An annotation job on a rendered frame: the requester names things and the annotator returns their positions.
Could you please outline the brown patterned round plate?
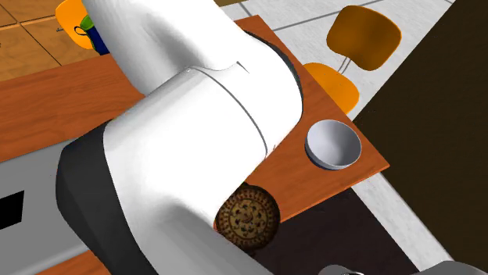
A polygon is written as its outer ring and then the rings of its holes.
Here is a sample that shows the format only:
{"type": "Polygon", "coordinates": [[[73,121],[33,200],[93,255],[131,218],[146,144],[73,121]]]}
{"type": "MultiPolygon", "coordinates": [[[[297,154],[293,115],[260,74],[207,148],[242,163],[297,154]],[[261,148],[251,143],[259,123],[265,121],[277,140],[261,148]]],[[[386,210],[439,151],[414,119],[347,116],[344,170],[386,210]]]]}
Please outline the brown patterned round plate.
{"type": "Polygon", "coordinates": [[[251,254],[273,240],[280,221],[280,210],[273,196],[259,186],[244,182],[220,207],[213,228],[251,254]]]}

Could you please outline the grey robot stand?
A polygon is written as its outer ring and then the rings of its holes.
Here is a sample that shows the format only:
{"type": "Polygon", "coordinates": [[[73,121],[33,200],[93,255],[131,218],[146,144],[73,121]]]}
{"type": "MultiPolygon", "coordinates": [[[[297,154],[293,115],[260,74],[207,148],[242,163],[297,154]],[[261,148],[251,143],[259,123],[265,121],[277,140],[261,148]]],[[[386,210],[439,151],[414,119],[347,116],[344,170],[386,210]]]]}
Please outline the grey robot stand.
{"type": "Polygon", "coordinates": [[[88,250],[56,204],[56,171],[68,143],[0,163],[0,198],[24,193],[22,220],[0,230],[0,275],[35,275],[88,250]]]}

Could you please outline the green and blue mug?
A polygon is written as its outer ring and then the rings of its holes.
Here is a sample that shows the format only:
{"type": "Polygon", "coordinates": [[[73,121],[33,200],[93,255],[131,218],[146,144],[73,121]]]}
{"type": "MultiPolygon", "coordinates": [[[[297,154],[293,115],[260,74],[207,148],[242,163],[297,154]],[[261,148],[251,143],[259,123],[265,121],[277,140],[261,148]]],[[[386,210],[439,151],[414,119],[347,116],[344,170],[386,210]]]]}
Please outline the green and blue mug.
{"type": "Polygon", "coordinates": [[[89,15],[85,16],[78,26],[74,27],[74,32],[90,39],[93,49],[100,55],[109,54],[109,50],[104,44],[99,32],[89,15]]]}

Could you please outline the brown wooden table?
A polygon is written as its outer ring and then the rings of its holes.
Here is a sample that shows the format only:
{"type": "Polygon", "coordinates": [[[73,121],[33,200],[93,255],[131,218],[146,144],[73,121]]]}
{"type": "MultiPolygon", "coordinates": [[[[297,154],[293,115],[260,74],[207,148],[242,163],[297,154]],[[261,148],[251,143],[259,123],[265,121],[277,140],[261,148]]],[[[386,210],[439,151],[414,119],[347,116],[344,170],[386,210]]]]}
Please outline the brown wooden table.
{"type": "MultiPolygon", "coordinates": [[[[295,68],[304,93],[303,117],[248,177],[274,196],[284,220],[388,167],[367,139],[361,142],[361,157],[344,170],[323,170],[307,158],[309,127],[326,119],[347,123],[348,117],[301,63],[295,68]]],[[[140,98],[108,55],[0,82],[0,163],[70,141],[140,98]]],[[[57,265],[48,268],[52,275],[74,275],[57,265]]]]}

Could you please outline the white bowl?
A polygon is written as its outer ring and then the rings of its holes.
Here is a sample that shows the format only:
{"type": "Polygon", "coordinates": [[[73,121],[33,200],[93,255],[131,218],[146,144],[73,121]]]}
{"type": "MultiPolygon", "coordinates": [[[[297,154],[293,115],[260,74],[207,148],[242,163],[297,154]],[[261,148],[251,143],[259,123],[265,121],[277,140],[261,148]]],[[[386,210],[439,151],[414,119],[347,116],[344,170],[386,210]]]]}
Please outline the white bowl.
{"type": "Polygon", "coordinates": [[[317,166],[341,170],[361,157],[362,144],[358,134],[345,123],[321,120],[308,130],[305,150],[317,166]]]}

